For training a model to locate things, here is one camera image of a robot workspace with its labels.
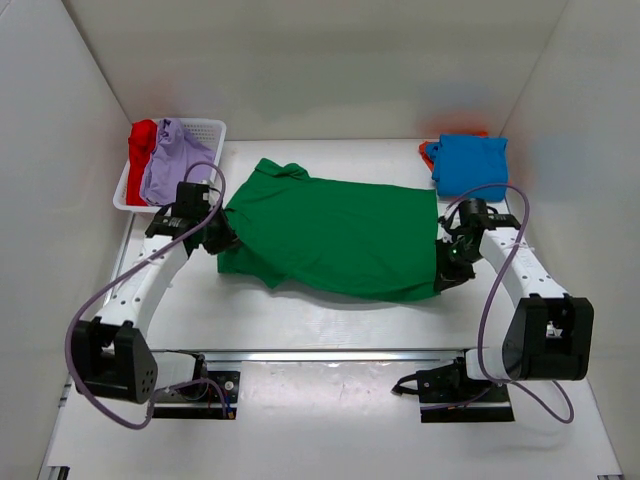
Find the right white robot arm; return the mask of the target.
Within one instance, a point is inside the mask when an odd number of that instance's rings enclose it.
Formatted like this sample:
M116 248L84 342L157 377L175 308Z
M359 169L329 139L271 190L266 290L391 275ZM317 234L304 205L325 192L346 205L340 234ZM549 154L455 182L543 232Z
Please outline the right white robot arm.
M556 282L524 239L526 222L484 200L458 203L438 220L434 289L441 293L474 279L474 265L488 262L496 273L492 293L504 288L514 306L504 338L489 346L482 336L465 353L464 366L448 376L449 391L471 400L484 380L578 381L588 371L594 308Z

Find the green t shirt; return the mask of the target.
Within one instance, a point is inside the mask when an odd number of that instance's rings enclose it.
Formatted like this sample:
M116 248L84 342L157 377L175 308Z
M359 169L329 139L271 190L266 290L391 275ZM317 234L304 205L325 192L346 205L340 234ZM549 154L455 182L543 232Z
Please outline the green t shirt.
M432 190L317 178L263 158L225 214L239 244L218 255L221 274L382 302L436 294Z

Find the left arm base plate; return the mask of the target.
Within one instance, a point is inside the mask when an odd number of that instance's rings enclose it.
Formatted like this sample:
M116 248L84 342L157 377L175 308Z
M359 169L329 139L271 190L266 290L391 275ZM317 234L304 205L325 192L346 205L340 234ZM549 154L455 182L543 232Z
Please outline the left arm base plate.
M237 418L241 364L207 361L203 367L208 378L220 387L223 396L220 397L210 384L163 392L154 405L154 419L233 421Z

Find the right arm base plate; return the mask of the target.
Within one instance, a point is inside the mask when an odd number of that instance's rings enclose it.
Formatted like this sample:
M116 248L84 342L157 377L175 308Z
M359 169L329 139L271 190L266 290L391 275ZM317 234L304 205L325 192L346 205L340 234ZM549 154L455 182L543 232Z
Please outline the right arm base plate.
M471 379L462 357L401 377L391 393L416 396L422 424L515 421L507 387Z

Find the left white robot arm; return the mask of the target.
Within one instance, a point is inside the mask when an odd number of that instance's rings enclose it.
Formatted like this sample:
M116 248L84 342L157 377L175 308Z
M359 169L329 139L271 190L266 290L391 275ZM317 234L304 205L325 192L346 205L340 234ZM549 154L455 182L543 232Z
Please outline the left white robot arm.
M109 301L92 319L80 319L71 329L66 356L79 391L136 404L171 386L188 398L206 392L209 373L203 355L152 352L146 334L174 276L195 250L217 255L239 245L222 198L214 187L181 182L175 201L156 212L133 275L112 288Z

